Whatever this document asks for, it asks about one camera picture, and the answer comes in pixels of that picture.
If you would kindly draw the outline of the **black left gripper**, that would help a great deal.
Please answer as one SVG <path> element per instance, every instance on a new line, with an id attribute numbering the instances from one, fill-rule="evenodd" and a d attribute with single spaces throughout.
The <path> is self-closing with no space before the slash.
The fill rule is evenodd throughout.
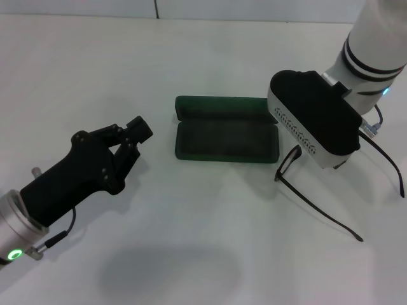
<path id="1" fill-rule="evenodd" d="M 140 116 L 125 128 L 113 124 L 75 133 L 68 154 L 20 191 L 29 216 L 48 227 L 93 193 L 120 193 L 141 155 L 137 145 L 152 135 Z M 117 145 L 113 154 L 110 147 Z"/>

